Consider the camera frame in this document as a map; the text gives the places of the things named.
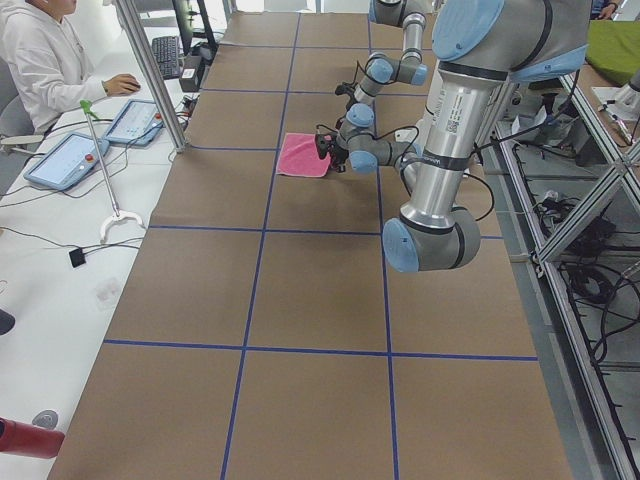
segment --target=white table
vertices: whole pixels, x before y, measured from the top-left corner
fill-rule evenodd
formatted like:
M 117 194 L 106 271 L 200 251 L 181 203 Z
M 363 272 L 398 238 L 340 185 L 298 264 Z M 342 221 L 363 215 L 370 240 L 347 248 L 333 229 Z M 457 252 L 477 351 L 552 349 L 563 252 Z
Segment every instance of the white table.
M 148 29 L 150 37 L 173 34 L 166 28 Z M 110 78 L 132 73 L 142 89 L 131 97 L 101 100 L 93 110 L 102 118 L 113 118 L 129 98 L 151 99 L 124 33 L 115 42 L 96 74 Z M 166 82 L 172 103 L 184 96 L 178 80 Z M 83 121 L 80 110 L 65 113 L 57 125 Z M 96 124 L 98 133 L 108 124 Z M 47 151 L 70 131 L 88 133 L 86 126 L 57 130 L 43 142 Z M 128 166 L 111 179 L 123 210 L 138 213 L 148 225 L 171 167 L 173 144 L 162 130 L 146 148 L 127 151 Z M 105 157 L 108 170 L 125 167 L 123 148 L 111 147 Z M 7 206 L 47 192 L 25 189 L 0 201 L 0 226 L 39 235 L 60 244 L 81 246 L 100 243 L 100 226 L 113 211 L 99 166 L 68 193 L 78 196 L 100 185 L 82 198 L 61 193 L 17 206 Z M 21 176 L 9 190 L 28 185 Z M 145 230 L 135 221 L 112 226 L 108 243 L 142 237 Z M 0 336 L 0 416 L 31 423 L 43 410 L 54 410 L 57 429 L 67 430 L 103 336 L 109 325 L 137 250 L 107 248 L 90 254 L 87 263 L 71 266 L 68 252 L 36 238 L 5 231 L 0 235 L 0 308 L 16 318 L 11 332 Z M 3 480 L 43 480 L 52 460 L 0 453 Z

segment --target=green cushion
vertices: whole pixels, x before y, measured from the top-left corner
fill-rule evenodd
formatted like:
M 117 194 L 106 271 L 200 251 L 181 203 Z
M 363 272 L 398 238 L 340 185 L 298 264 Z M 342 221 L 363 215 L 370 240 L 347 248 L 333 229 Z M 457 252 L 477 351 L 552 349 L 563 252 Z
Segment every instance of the green cushion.
M 624 85 L 640 68 L 640 22 L 594 20 L 589 25 L 587 61 L 604 78 Z

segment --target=keyboard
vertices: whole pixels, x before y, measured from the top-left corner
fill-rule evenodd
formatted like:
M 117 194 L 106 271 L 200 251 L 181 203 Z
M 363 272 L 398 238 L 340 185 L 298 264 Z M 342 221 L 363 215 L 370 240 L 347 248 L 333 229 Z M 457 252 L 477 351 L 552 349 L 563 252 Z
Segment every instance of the keyboard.
M 156 37 L 151 40 L 151 51 L 160 67 L 162 78 L 180 76 L 180 37 Z

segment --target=black box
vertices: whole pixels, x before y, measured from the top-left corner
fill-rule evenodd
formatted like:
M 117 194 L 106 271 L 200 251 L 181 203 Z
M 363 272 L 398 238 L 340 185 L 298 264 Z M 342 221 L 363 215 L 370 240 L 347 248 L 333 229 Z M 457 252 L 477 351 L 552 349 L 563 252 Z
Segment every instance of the black box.
M 184 58 L 184 67 L 180 75 L 180 88 L 183 92 L 197 92 L 200 89 L 204 66 L 200 55 L 189 55 Z

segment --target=white device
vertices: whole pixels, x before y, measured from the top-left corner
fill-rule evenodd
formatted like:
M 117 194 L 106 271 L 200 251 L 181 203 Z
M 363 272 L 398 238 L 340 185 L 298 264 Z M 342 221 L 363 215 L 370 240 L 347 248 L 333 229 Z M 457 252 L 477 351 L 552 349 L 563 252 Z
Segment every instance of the white device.
M 104 155 L 108 149 L 109 142 L 101 140 L 100 153 Z M 31 167 L 24 178 L 55 190 L 66 190 L 82 180 L 97 160 L 93 139 L 81 133 L 70 133 Z
M 129 100 L 102 136 L 112 145 L 144 147 L 162 128 L 158 107 L 150 100 Z

